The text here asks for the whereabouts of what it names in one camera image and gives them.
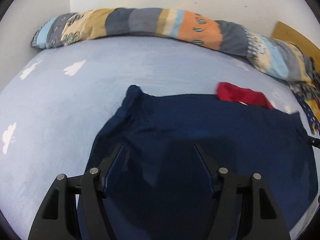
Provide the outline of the yellow floral cloth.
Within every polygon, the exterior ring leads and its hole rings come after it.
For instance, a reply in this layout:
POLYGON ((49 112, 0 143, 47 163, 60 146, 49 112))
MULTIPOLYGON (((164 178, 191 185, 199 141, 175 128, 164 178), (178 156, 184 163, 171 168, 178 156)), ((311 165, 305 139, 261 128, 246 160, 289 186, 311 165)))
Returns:
POLYGON ((304 99, 303 100, 304 106, 304 112, 308 118, 308 120, 312 123, 319 122, 319 107, 317 105, 316 100, 314 99, 304 99))

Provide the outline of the navy star patterned cloth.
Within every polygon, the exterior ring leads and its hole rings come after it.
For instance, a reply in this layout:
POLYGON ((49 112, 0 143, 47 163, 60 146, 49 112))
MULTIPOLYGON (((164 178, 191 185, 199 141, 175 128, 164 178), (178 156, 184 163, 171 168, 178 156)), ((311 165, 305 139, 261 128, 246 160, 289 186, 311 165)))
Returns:
POLYGON ((319 134, 319 108, 313 100, 298 99, 302 107, 310 127, 312 134, 319 134))

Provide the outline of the wooden headboard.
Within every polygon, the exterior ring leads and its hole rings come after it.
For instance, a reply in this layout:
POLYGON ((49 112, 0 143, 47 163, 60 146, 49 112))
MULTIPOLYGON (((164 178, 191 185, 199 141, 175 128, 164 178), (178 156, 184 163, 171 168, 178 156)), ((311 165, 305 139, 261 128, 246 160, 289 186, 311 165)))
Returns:
POLYGON ((316 71, 319 72, 320 50, 304 35, 285 23, 278 21, 272 31, 271 38, 291 42, 297 45, 308 57, 313 58, 316 71))

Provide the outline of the patchwork long pillow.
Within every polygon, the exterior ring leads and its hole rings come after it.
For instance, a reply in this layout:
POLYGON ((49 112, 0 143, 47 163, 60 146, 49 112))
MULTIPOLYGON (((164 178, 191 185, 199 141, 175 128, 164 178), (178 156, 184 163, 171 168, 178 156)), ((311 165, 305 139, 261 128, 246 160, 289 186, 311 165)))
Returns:
POLYGON ((295 44, 267 38, 244 26, 195 12, 162 8, 98 9, 59 15, 33 36, 37 49, 114 35, 143 35, 180 41, 247 58, 257 70, 289 82, 310 82, 314 67, 295 44))

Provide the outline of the navy blue work jacket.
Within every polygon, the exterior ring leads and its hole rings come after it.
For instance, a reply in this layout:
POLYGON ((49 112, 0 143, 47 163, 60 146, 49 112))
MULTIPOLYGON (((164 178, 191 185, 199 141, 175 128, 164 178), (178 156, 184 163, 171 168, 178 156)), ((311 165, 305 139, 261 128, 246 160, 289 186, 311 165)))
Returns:
POLYGON ((127 158, 104 207, 117 239, 200 239, 215 206, 193 146, 220 166, 261 174, 289 229, 318 193, 312 146, 298 113, 215 95, 156 97, 130 86, 95 137, 88 168, 122 144, 127 158))

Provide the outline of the light blue cloud bedsheet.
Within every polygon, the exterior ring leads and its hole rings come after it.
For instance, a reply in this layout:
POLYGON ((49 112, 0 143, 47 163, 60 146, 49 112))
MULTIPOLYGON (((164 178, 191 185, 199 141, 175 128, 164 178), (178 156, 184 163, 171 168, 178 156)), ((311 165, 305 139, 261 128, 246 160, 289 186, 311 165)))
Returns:
MULTIPOLYGON (((1 92, 1 211, 27 239, 59 174, 87 167, 95 137, 121 107, 130 86, 156 96, 215 95, 245 106, 307 118, 285 83, 239 56, 156 37, 109 37, 48 49, 1 92)), ((319 150, 312 147, 318 193, 297 224, 297 239, 319 210, 319 150)))

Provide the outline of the grey red patterned cloth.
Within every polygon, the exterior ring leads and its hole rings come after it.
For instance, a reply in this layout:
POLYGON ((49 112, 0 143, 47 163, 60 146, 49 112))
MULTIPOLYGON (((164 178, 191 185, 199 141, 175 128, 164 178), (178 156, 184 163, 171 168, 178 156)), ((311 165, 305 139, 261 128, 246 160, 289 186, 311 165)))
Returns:
POLYGON ((294 94, 299 94, 305 100, 315 100, 319 103, 319 72, 316 70, 315 61, 309 57, 312 64, 311 82, 289 82, 288 87, 294 94))

